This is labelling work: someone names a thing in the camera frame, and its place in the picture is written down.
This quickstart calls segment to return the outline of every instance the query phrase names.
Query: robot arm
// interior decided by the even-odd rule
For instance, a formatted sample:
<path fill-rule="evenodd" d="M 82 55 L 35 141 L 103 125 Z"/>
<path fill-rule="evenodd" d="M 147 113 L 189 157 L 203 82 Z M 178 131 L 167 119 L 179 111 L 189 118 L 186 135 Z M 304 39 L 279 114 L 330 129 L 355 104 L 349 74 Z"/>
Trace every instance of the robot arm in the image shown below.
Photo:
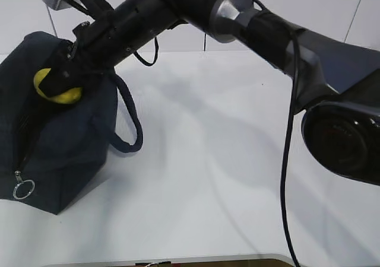
<path fill-rule="evenodd" d="M 79 5 L 78 0 L 44 1 L 53 9 Z M 40 84 L 46 96 L 73 88 L 75 71 L 114 67 L 183 23 L 222 43 L 238 39 L 292 77 L 295 54 L 285 23 L 300 44 L 296 111 L 306 110 L 303 136 L 310 152 L 332 172 L 380 185 L 380 52 L 284 21 L 256 0 L 126 0 L 116 9 L 103 0 L 79 1 L 96 20 L 74 30 L 77 41 L 67 49 L 62 68 Z"/>

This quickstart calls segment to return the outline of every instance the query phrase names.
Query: metal ring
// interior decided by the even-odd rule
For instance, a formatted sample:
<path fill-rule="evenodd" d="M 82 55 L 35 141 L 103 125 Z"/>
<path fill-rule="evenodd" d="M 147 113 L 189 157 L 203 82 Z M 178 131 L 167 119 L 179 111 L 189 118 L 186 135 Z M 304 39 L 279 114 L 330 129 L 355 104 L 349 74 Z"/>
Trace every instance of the metal ring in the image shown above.
<path fill-rule="evenodd" d="M 17 190 L 25 183 L 31 183 L 31 189 L 30 191 L 28 192 L 28 194 L 26 194 L 26 196 L 24 197 L 18 197 L 17 196 Z M 13 190 L 13 198 L 15 198 L 16 200 L 24 200 L 26 198 L 28 198 L 33 192 L 34 192 L 34 188 L 36 187 L 36 184 L 33 180 L 25 180 L 25 181 L 22 181 L 21 183 L 17 184 Z"/>

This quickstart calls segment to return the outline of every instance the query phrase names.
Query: yellow ball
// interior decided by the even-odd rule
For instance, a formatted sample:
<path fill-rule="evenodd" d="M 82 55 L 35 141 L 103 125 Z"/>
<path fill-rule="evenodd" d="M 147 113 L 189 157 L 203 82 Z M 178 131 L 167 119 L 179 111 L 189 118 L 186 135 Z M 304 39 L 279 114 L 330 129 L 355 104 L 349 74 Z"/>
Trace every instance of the yellow ball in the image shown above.
<path fill-rule="evenodd" d="M 41 97 L 43 97 L 43 98 L 45 98 L 51 102 L 58 103 L 58 104 L 75 104 L 76 102 L 78 102 L 82 97 L 82 88 L 73 88 L 73 89 L 70 89 L 70 90 L 64 92 L 63 94 L 61 94 L 59 96 L 54 96 L 51 98 L 47 97 L 40 90 L 39 85 L 41 84 L 42 80 L 44 80 L 44 78 L 49 74 L 50 70 L 52 70 L 52 69 L 51 68 L 41 69 L 34 76 L 34 87 L 37 90 L 37 93 Z"/>

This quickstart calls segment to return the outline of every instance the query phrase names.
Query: silver metal joint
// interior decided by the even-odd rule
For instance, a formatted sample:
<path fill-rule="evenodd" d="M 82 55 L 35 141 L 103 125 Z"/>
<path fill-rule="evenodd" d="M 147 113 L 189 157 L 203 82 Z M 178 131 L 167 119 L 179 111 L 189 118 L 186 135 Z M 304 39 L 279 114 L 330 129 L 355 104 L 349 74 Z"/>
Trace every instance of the silver metal joint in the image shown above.
<path fill-rule="evenodd" d="M 210 17 L 210 34 L 220 43 L 235 40 L 232 35 L 238 16 L 254 6 L 252 0 L 217 0 Z"/>

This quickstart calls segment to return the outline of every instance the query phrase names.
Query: white wall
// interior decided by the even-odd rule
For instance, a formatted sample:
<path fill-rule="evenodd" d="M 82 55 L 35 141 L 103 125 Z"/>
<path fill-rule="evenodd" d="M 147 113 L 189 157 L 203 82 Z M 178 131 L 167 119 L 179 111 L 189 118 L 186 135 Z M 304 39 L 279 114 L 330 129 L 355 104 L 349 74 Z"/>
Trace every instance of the white wall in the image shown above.
<path fill-rule="evenodd" d="M 0 54 L 10 53 L 33 31 L 52 33 L 41 0 L 0 0 Z"/>
<path fill-rule="evenodd" d="M 124 0 L 108 0 L 114 7 Z M 360 0 L 261 0 L 282 17 L 321 34 L 343 41 Z M 347 41 L 380 49 L 378 0 L 361 0 Z M 32 31 L 53 33 L 48 12 L 41 0 L 0 0 L 0 53 L 10 53 Z M 74 9 L 52 11 L 59 37 L 74 39 L 72 29 L 88 17 Z M 184 25 L 159 36 L 162 51 L 202 51 L 204 35 L 193 26 Z M 218 44 L 207 38 L 207 50 L 246 50 L 238 42 Z M 153 51 L 153 43 L 142 51 Z"/>

